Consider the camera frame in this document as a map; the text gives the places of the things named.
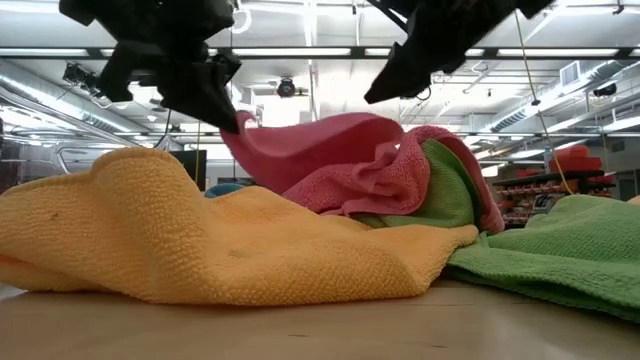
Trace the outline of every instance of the blue cloth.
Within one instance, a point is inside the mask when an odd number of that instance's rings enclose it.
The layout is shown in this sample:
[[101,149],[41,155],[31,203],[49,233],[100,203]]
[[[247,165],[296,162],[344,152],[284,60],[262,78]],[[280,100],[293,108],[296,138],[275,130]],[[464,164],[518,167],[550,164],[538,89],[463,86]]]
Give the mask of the blue cloth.
[[214,185],[204,193],[204,197],[209,199],[217,198],[218,196],[231,194],[234,191],[243,189],[244,186],[240,184],[218,184]]

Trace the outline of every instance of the red towel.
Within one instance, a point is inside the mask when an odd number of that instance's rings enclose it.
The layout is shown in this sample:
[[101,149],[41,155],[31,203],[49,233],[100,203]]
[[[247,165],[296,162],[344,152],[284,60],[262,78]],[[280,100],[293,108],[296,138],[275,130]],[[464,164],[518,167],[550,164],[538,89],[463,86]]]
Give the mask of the red towel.
[[257,183],[317,213],[416,211],[424,202],[430,176],[421,144],[436,139],[460,158],[473,178],[483,203],[482,229],[504,229],[476,158],[445,129],[422,126],[404,134],[397,122],[368,113],[245,129],[250,118],[249,113],[238,113],[240,135],[222,132],[234,157]]

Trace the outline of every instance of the green towel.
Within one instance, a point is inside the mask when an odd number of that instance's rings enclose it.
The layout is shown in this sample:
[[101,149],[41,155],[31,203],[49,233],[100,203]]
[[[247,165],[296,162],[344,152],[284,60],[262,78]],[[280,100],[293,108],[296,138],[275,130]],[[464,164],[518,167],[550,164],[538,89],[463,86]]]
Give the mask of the green towel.
[[640,323],[640,206],[568,196],[525,229],[459,249],[447,272]]
[[358,214],[354,219],[374,228],[411,224],[454,228],[478,223],[482,214],[480,195],[460,159],[433,139],[422,143],[422,150],[431,165],[422,206],[409,216]]

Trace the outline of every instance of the wooden table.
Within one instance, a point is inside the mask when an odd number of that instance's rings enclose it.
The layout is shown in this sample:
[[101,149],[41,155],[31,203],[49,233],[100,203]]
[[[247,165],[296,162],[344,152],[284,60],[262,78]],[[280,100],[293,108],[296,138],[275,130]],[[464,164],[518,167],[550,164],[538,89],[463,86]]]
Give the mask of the wooden table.
[[0,359],[638,359],[640,326],[438,281],[402,300],[158,306],[0,290]]

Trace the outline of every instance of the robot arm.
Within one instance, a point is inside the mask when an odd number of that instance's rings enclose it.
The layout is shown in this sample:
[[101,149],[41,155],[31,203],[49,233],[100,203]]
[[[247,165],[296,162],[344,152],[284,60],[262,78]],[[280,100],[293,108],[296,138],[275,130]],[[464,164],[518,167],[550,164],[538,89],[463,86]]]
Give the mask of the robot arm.
[[[368,0],[407,32],[365,100],[410,98],[431,74],[452,73],[465,52],[515,9],[530,18],[552,0]],[[161,105],[238,133],[225,85],[240,68],[232,53],[209,58],[208,38],[233,25],[228,0],[60,0],[60,12],[88,26],[98,21],[118,41],[98,81],[113,102],[131,101],[127,87],[157,86]],[[405,24],[395,14],[405,16]]]

